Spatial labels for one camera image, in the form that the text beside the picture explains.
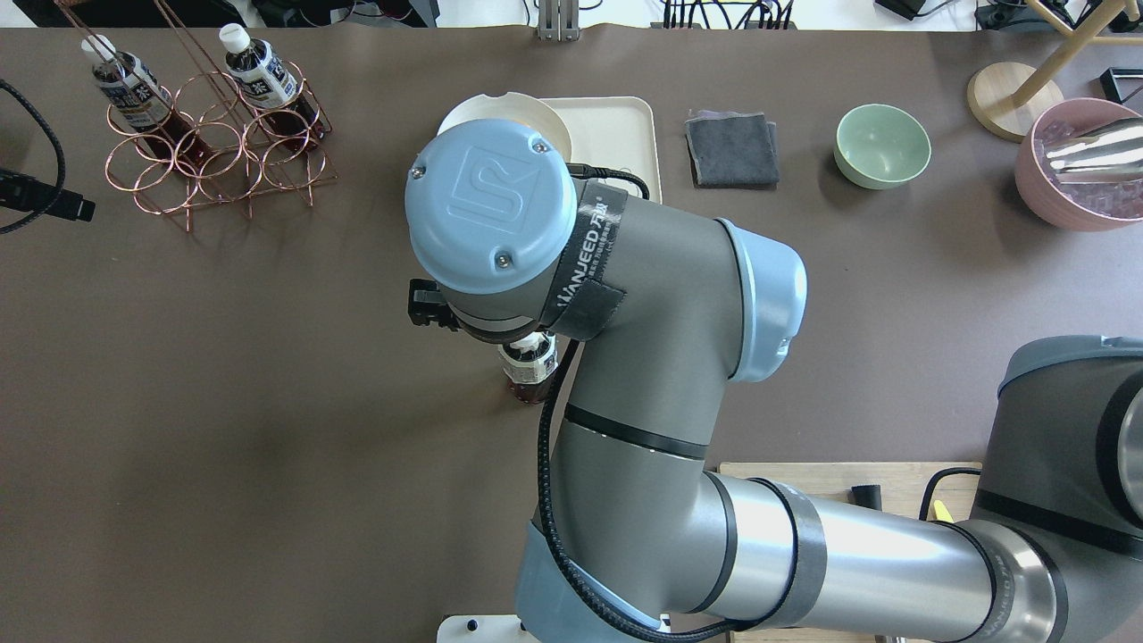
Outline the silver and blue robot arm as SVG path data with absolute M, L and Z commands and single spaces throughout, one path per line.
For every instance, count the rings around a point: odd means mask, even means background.
M 1017 349 L 972 517 L 910 520 L 705 468 L 725 391 L 775 373 L 804 319 L 792 248 L 575 180 L 539 132 L 497 119 L 421 150 L 405 215 L 451 324 L 583 349 L 555 439 L 554 404 L 539 418 L 515 598 L 535 638 L 1140 638 L 1140 341 Z

